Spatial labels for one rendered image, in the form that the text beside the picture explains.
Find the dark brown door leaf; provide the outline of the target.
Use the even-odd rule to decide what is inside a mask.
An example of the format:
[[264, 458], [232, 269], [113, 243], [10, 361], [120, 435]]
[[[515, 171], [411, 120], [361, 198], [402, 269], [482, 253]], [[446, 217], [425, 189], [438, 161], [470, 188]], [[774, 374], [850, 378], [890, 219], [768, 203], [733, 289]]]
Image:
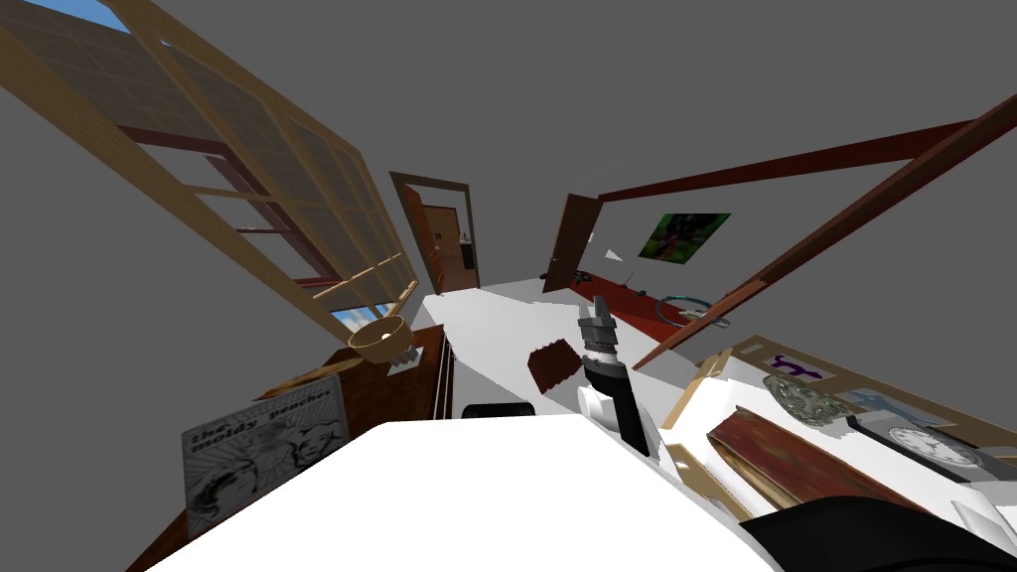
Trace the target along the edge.
[[596, 225], [602, 203], [569, 194], [548, 264], [544, 293], [569, 288]]

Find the brown wooden cabinet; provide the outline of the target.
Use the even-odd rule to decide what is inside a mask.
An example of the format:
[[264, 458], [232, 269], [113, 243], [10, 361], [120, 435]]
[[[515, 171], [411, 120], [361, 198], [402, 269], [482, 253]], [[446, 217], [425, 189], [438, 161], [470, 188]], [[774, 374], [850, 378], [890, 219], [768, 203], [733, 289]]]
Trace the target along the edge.
[[451, 413], [454, 355], [441, 325], [413, 332], [421, 349], [416, 366], [392, 373], [387, 363], [354, 358], [345, 347], [324, 366], [272, 387], [260, 398], [284, 394], [294, 387], [336, 373], [341, 380], [349, 430], [353, 437], [386, 422], [440, 419]]

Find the picture with purple figure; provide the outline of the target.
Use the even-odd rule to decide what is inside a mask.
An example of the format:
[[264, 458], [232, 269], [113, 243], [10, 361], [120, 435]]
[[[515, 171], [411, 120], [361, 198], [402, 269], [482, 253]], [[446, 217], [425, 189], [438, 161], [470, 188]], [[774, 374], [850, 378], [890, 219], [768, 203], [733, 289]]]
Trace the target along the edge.
[[766, 367], [805, 383], [835, 377], [833, 371], [822, 369], [815, 364], [787, 353], [763, 352], [758, 356], [758, 360]]

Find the large wooden frame window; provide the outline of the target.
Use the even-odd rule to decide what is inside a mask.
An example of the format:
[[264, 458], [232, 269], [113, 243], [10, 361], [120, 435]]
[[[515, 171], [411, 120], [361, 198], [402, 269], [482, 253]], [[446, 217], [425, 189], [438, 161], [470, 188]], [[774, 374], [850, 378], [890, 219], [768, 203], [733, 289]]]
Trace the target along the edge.
[[0, 0], [0, 87], [341, 342], [418, 280], [354, 147], [154, 0]]

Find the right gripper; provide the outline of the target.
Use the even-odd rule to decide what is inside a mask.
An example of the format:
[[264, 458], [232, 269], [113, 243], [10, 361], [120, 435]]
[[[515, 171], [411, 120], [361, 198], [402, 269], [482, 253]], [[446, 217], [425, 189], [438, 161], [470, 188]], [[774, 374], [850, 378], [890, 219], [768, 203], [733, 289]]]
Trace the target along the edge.
[[616, 346], [618, 344], [617, 324], [609, 314], [605, 297], [595, 296], [593, 304], [594, 316], [581, 317], [577, 321], [584, 342], [587, 345]]

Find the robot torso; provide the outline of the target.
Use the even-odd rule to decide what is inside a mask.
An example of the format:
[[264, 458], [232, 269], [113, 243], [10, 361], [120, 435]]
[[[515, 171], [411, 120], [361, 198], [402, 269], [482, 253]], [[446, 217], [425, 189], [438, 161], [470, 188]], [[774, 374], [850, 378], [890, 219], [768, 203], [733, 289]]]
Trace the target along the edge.
[[149, 572], [783, 572], [587, 418], [390, 422]]

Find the white shelf with wooden frame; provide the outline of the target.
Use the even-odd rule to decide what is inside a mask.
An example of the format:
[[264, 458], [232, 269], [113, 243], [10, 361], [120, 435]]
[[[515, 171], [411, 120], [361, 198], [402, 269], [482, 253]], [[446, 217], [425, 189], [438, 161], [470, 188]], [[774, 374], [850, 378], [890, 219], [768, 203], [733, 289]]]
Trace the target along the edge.
[[679, 443], [705, 466], [726, 494], [751, 516], [778, 508], [740, 477], [708, 442], [708, 434], [737, 407], [747, 408], [838, 458], [855, 471], [896, 492], [936, 516], [988, 539], [1017, 556], [1017, 531], [980, 491], [953, 482], [920, 463], [850, 428], [843, 419], [824, 427], [795, 421], [762, 383], [764, 373], [731, 356], [729, 351], [710, 357], [687, 384], [678, 403], [663, 423], [666, 442]]

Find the black framed white clock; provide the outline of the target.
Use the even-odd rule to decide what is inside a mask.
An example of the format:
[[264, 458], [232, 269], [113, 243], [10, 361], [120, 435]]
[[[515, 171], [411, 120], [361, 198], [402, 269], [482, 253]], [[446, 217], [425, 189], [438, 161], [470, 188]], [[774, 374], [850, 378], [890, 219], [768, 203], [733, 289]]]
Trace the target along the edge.
[[892, 412], [872, 411], [850, 415], [846, 422], [852, 430], [953, 482], [973, 484], [995, 481], [985, 468], [984, 460], [972, 449], [935, 436], [924, 426]]

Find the wooden bowl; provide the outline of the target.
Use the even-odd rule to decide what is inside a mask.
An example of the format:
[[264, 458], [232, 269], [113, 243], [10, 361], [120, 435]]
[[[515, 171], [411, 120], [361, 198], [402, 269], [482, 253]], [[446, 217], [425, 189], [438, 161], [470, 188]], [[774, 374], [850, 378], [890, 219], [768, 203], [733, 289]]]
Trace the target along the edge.
[[413, 332], [398, 314], [376, 319], [359, 328], [347, 345], [370, 363], [405, 363], [404, 355], [412, 347]]

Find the red-brown wooden board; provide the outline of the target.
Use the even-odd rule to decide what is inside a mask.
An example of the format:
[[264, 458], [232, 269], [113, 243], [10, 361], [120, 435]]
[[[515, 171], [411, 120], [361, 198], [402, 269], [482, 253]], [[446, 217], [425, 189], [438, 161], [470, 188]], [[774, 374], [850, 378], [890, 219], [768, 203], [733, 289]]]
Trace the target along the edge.
[[720, 459], [718, 467], [730, 472], [718, 480], [753, 514], [832, 497], [875, 499], [930, 513], [805, 438], [744, 407], [736, 407], [706, 439]]

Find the green picture on wall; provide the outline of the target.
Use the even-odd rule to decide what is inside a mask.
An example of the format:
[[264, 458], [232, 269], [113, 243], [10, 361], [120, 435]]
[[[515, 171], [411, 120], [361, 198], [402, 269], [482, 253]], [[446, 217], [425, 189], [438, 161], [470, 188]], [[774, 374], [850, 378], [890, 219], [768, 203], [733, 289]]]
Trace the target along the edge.
[[664, 214], [639, 258], [684, 264], [730, 214]]

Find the red-brown box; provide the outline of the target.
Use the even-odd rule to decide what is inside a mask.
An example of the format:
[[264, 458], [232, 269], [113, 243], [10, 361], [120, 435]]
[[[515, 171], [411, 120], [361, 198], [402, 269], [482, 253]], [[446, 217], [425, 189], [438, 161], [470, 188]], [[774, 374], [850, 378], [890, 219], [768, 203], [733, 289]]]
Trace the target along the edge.
[[582, 358], [559, 339], [530, 354], [527, 367], [541, 394], [548, 392], [582, 366]]

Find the black and white poster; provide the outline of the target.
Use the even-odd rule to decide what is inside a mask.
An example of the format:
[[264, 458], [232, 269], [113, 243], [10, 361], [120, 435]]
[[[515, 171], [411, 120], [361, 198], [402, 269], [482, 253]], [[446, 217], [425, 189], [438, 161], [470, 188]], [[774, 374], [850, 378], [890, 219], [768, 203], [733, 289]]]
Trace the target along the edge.
[[188, 537], [204, 534], [349, 441], [336, 374], [185, 431]]

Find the grey-green round ornament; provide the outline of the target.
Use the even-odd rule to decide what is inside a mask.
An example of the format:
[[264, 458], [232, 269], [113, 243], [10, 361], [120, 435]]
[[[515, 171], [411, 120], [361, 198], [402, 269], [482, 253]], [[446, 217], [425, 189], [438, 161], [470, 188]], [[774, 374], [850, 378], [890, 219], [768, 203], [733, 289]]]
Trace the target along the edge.
[[852, 415], [840, 400], [811, 389], [807, 385], [781, 375], [768, 375], [763, 383], [775, 401], [798, 422], [821, 427]]

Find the brown wooden door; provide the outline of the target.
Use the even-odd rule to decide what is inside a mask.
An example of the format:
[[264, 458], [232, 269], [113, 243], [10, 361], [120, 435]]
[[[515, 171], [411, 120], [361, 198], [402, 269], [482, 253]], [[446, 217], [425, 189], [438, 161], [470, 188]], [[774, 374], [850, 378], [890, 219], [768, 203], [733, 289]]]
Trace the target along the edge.
[[388, 176], [434, 292], [478, 288], [469, 186], [398, 172]]

